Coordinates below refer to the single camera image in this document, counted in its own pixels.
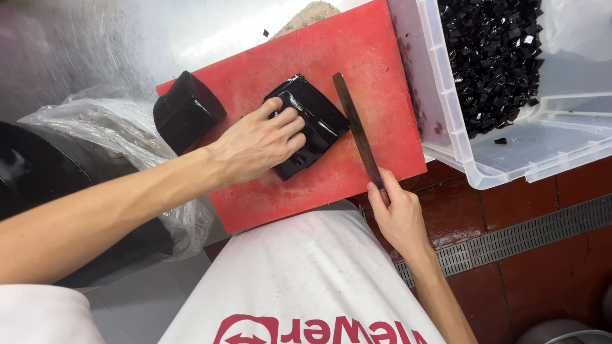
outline finger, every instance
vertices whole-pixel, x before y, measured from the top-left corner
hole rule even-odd
[[[280,98],[270,98],[266,100],[259,109],[251,112],[247,116],[251,115],[255,119],[258,119],[260,121],[267,120],[268,116],[270,116],[272,112],[280,110],[282,106],[283,101]]]
[[[400,197],[404,193],[404,190],[401,188],[400,183],[397,182],[393,172],[382,167],[378,167],[378,171],[381,173],[384,188],[387,189],[389,199],[391,200],[391,203],[393,203],[394,198]]]
[[[297,117],[297,110],[294,108],[286,108],[278,114],[278,116],[272,118],[269,124],[276,129],[282,128],[284,125],[291,123]]]
[[[293,121],[291,121],[290,123],[287,123],[286,126],[279,129],[279,132],[285,137],[290,138],[297,132],[302,130],[305,125],[306,122],[304,122],[304,118],[302,118],[302,116],[298,116],[294,118]]]
[[[375,217],[380,219],[380,216],[389,213],[387,206],[384,205],[380,191],[378,191],[378,188],[372,182],[368,182],[368,200],[372,205],[372,211]]]
[[[306,135],[304,133],[297,133],[293,135],[289,141],[287,141],[287,147],[290,148],[291,153],[287,155],[287,158],[292,156],[298,149],[304,147],[306,144]]]

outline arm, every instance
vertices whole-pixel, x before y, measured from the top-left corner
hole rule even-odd
[[[368,199],[382,235],[406,260],[419,292],[419,302],[448,344],[476,344],[453,292],[429,245],[417,195],[402,190],[393,173],[380,169],[391,199],[385,207],[378,189],[368,183]]]
[[[267,119],[281,106],[269,99],[215,143],[0,222],[0,284],[52,283],[162,212],[260,177],[306,142],[295,109]]]

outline red tile floor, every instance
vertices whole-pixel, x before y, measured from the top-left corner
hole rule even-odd
[[[439,161],[400,182],[419,196],[430,242],[441,249],[560,208],[612,193],[612,157],[527,183],[472,189],[465,175]],[[383,238],[365,194],[355,199],[394,263],[403,259]],[[612,226],[590,231],[447,278],[480,344],[516,341],[552,318],[607,329],[600,314],[612,283]]]

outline stainless steel counter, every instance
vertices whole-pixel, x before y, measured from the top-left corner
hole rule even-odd
[[[0,1],[0,120],[99,83],[155,86],[264,43],[310,0]],[[329,0],[344,11],[366,0]]]

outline wooden knife handle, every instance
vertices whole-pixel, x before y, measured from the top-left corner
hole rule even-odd
[[[391,200],[389,199],[389,194],[387,193],[387,189],[382,188],[378,191],[381,192],[382,201],[384,202],[384,205],[388,208],[391,205]]]

